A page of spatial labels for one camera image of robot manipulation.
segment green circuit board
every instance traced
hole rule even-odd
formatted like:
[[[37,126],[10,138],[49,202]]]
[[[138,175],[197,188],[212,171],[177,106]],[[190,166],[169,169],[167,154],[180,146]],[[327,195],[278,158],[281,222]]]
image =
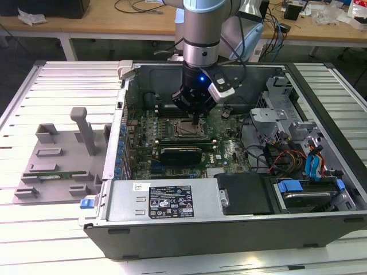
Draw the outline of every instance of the green circuit board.
[[[211,111],[193,126],[190,119],[163,119],[154,113],[137,114],[131,121],[130,141],[136,162],[133,179],[207,178],[213,172],[250,171],[237,138],[238,115],[222,119],[222,108]],[[201,162],[194,166],[163,166],[159,161],[164,148],[202,149]]]

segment blue cable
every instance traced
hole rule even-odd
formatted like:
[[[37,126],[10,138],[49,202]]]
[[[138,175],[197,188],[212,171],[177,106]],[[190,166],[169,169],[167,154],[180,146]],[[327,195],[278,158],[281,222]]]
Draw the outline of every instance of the blue cable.
[[[274,20],[273,22],[275,22],[276,23],[276,25],[277,25],[277,27],[278,27],[278,32],[279,32],[279,35],[280,35],[280,39],[278,39],[278,45],[277,45],[277,48],[276,48],[276,52],[275,52],[275,54],[273,55],[273,58],[271,59],[271,61],[270,62],[273,62],[274,61],[274,59],[275,59],[275,57],[278,55],[278,53],[279,53],[279,50],[280,50],[280,45],[282,44],[281,43],[281,40],[282,40],[282,32],[281,32],[281,30],[280,30],[280,25],[279,25],[279,22],[278,22],[278,20]]]

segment gray plastic post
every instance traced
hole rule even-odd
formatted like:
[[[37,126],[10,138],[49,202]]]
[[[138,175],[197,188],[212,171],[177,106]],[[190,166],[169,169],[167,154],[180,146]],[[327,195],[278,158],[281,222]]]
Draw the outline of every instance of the gray plastic post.
[[[36,136],[41,144],[54,143],[52,135],[58,132],[52,123],[40,124],[36,130]]]
[[[93,130],[88,125],[87,120],[87,109],[85,107],[74,107],[71,110],[70,118],[78,125],[80,134],[84,140],[84,144],[88,150],[90,156],[96,155],[96,146],[94,144]]]

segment black plastic cover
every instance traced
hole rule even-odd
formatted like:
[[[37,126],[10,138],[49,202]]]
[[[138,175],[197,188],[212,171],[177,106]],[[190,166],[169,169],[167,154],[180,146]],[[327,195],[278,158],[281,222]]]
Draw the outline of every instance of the black plastic cover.
[[[279,214],[274,187],[267,174],[218,174],[218,186],[225,190],[229,202],[225,215]]]

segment table leg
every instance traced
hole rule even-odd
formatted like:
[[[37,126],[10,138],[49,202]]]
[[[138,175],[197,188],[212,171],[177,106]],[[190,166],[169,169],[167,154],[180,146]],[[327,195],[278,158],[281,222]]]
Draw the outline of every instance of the table leg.
[[[319,49],[319,46],[313,46],[311,51],[309,52],[309,56],[310,57],[315,57],[315,54],[316,54],[318,49]]]
[[[61,46],[63,47],[67,61],[78,61],[71,38],[63,36],[59,37],[59,40],[61,42]]]
[[[257,43],[255,49],[250,54],[250,57],[248,59],[249,62],[259,62],[261,52],[263,51],[264,46],[266,45],[267,40],[266,39],[260,39]]]
[[[9,44],[6,41],[6,37],[0,36],[0,49],[6,49],[7,47],[9,47]]]

